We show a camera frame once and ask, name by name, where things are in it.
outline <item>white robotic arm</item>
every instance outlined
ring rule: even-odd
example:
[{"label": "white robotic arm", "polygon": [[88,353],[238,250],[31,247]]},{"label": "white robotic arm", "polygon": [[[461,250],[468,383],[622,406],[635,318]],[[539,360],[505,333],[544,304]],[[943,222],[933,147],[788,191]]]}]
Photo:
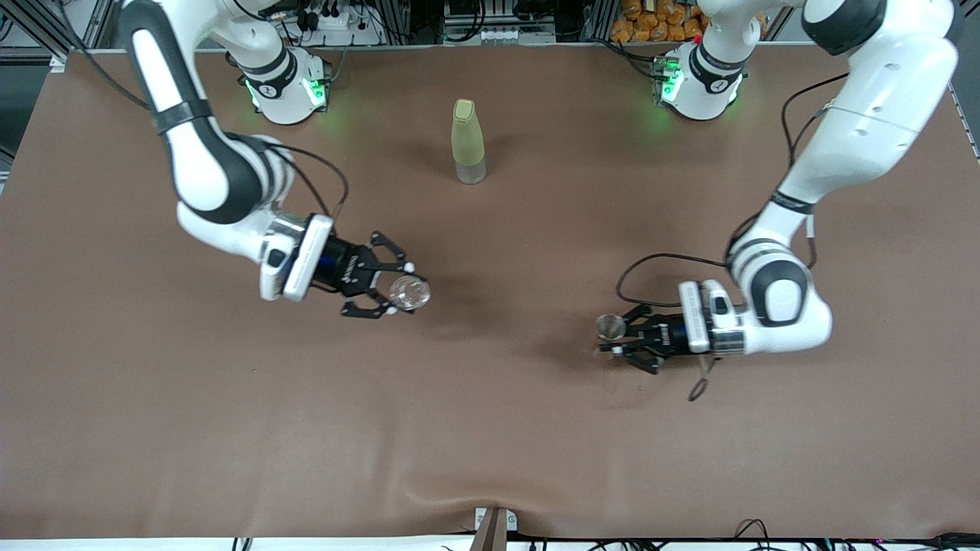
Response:
[{"label": "white robotic arm", "polygon": [[[274,300],[302,300],[311,285],[344,295],[345,316],[379,318],[398,310],[376,291],[381,272],[411,273],[405,253],[376,232],[367,245],[333,233],[333,219],[308,219],[281,209],[294,170],[289,151],[268,136],[223,132],[194,68],[194,48],[209,35],[224,44],[258,91],[275,123],[298,123],[322,105],[317,96],[322,60],[286,48],[270,23],[254,17],[274,0],[127,0],[121,26],[157,132],[169,148],[188,233],[260,265],[260,292]],[[388,248],[394,263],[378,262],[371,248]],[[366,295],[376,306],[360,308]]]},{"label": "white robotic arm", "polygon": [[[685,281],[682,314],[635,308],[603,335],[603,349],[655,372],[674,355],[826,342],[830,309],[790,242],[824,195],[884,175],[925,127],[956,68],[947,38],[954,9],[950,0],[808,0],[805,29],[829,53],[846,53],[851,74],[759,217],[731,244],[726,264],[745,304],[733,305],[717,281]],[[632,340],[617,342],[624,336]]]}]

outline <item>brown table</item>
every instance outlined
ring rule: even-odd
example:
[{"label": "brown table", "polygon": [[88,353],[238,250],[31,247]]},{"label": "brown table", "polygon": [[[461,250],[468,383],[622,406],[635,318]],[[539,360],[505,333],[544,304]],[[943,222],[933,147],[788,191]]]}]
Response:
[{"label": "brown table", "polygon": [[[593,321],[624,310],[632,260],[720,256],[785,170],[779,106],[842,60],[762,47],[709,124],[600,48],[354,52],[330,112],[290,127],[221,55],[200,67],[225,128],[348,173],[339,231],[392,236],[432,302],[371,323],[260,300],[254,265],[177,226],[148,116],[70,59],[0,200],[0,536],[445,532],[488,504],[566,537],[980,530],[980,170],[949,98],[891,174],[819,206],[830,342],[726,360],[691,404],[695,363],[594,359]],[[459,97],[486,132],[474,187],[453,175]],[[314,203],[297,186],[287,207]],[[627,286],[706,276],[728,282],[669,264]]]}]

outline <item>round glass object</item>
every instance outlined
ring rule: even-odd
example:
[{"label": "round glass object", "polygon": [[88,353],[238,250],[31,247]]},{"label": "round glass object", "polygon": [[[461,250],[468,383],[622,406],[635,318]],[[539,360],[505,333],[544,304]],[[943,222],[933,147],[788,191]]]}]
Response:
[{"label": "round glass object", "polygon": [[402,275],[391,284],[388,295],[391,303],[402,310],[414,310],[425,306],[432,297],[428,283],[414,275]]},{"label": "round glass object", "polygon": [[604,340],[618,340],[626,336],[626,321],[615,314],[603,314],[596,319],[596,332]]}]

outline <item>black button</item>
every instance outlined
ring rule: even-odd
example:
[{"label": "black button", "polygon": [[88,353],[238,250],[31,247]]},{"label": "black button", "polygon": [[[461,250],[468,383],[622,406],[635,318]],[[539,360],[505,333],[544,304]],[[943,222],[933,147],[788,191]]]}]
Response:
[{"label": "black button", "polygon": [[272,249],[272,252],[269,253],[269,265],[273,268],[282,266],[284,260],[286,260],[286,253],[279,249]]},{"label": "black button", "polygon": [[728,314],[728,303],[725,302],[725,299],[719,296],[714,297],[714,312],[721,315]]}]

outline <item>brown tabletop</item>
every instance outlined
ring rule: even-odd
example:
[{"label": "brown tabletop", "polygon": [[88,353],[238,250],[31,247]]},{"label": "brown tabletop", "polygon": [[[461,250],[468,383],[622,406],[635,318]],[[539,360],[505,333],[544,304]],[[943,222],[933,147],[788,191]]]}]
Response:
[{"label": "brown tabletop", "polygon": [[[124,57],[100,59],[133,86]],[[980,170],[950,98],[889,175],[819,205],[830,342],[725,360],[688,403],[695,363],[595,359],[593,322],[624,311],[613,284],[636,258],[720,257],[785,171],[783,100],[842,60],[762,47],[739,100],[697,124],[598,47],[353,52],[329,113],[289,127],[253,113],[221,55],[199,60],[223,127],[339,164],[341,235],[386,232],[432,301],[377,323],[323,294],[263,302],[256,266],[178,227],[147,114],[70,59],[0,199],[0,536],[448,532],[488,504],[583,538],[747,517],[773,536],[980,530]],[[486,135],[477,186],[453,174],[460,97]],[[314,209],[299,185],[286,206]],[[707,276],[729,284],[667,263],[627,290],[672,299]]]}]

